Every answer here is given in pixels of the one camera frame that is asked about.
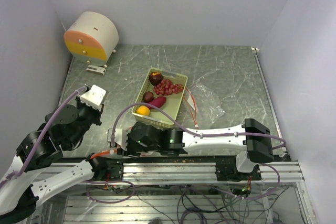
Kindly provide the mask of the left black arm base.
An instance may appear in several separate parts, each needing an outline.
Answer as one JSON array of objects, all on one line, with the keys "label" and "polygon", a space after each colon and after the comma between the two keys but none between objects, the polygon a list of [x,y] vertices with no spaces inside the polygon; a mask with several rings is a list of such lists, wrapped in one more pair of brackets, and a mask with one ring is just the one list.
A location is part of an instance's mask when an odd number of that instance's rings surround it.
[{"label": "left black arm base", "polygon": [[123,165],[117,159],[102,156],[93,157],[93,153],[86,158],[92,166],[91,181],[122,180]]}]

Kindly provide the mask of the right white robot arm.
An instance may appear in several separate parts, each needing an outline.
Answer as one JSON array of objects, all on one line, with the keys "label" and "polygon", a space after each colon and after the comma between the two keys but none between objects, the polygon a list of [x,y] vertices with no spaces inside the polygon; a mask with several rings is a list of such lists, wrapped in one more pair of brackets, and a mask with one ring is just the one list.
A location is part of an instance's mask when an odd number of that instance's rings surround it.
[{"label": "right white robot arm", "polygon": [[119,155],[129,157],[153,153],[178,157],[204,149],[238,151],[231,172],[241,180],[257,164],[274,161],[269,133],[269,128],[255,119],[245,119],[242,125],[208,130],[181,127],[160,130],[136,122],[129,132],[117,129],[111,145],[116,147]]}]

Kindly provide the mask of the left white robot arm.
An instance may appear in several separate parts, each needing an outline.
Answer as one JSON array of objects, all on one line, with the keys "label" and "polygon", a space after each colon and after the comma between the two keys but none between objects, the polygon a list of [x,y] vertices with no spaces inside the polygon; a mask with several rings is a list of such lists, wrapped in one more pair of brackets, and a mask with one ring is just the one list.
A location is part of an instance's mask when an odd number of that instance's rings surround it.
[{"label": "left white robot arm", "polygon": [[106,177],[108,164],[104,158],[89,155],[62,174],[34,182],[63,157],[64,151],[79,147],[93,124],[101,125],[103,108],[103,103],[94,104],[76,97],[76,105],[59,106],[45,116],[45,123],[38,130],[24,138],[1,180],[1,223],[20,222],[65,189],[84,180]]}]

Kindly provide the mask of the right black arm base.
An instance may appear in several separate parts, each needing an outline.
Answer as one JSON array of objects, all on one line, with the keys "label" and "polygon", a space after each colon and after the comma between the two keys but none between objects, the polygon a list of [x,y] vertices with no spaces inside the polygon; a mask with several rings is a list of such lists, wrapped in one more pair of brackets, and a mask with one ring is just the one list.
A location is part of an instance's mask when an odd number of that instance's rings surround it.
[{"label": "right black arm base", "polygon": [[218,181],[241,182],[252,180],[261,180],[261,174],[258,172],[259,165],[256,165],[251,172],[239,172],[236,167],[236,157],[229,156],[214,156],[215,174]]}]

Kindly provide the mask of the clear orange zip bag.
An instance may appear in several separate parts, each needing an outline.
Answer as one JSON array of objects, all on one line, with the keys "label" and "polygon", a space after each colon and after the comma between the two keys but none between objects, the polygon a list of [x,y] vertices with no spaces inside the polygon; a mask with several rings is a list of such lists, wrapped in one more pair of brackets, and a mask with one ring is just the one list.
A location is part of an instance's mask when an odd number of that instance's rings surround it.
[{"label": "clear orange zip bag", "polygon": [[99,153],[92,154],[90,156],[90,159],[94,159],[94,158],[101,157],[101,156],[104,156],[104,155],[113,155],[116,152],[117,152],[117,149],[105,150],[105,151],[102,151],[102,152],[99,152]]}]

